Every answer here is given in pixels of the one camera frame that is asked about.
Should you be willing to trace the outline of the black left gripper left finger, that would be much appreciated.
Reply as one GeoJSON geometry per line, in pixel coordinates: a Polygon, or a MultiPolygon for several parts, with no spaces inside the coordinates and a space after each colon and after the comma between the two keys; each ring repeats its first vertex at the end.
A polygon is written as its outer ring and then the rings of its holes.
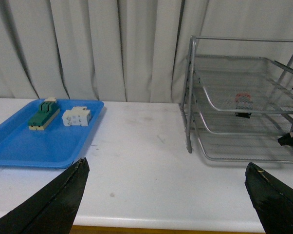
{"type": "Polygon", "coordinates": [[[68,234],[79,209],[89,165],[79,159],[0,218],[0,234],[68,234]]]}

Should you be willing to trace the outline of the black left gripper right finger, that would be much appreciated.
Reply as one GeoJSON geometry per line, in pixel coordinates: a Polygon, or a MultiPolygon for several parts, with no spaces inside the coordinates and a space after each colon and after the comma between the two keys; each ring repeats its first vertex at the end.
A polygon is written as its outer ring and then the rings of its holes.
{"type": "Polygon", "coordinates": [[[254,163],[245,186],[265,233],[293,234],[293,189],[254,163]]]}

